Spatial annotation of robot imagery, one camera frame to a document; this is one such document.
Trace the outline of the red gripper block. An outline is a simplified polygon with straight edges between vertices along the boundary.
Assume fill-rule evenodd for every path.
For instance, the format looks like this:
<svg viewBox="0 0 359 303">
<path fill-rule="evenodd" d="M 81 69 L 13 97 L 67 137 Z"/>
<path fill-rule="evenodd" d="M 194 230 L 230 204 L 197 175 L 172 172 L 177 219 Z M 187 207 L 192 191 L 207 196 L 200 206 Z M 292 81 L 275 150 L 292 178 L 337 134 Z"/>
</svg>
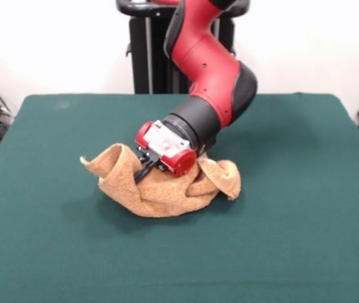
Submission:
<svg viewBox="0 0 359 303">
<path fill-rule="evenodd" d="M 138 131 L 135 142 L 138 145 L 141 170 L 134 174 L 139 184 L 152 170 L 158 168 L 173 177 L 180 177 L 192 168 L 197 153 L 189 141 L 181 138 L 161 121 L 148 121 Z"/>
</svg>

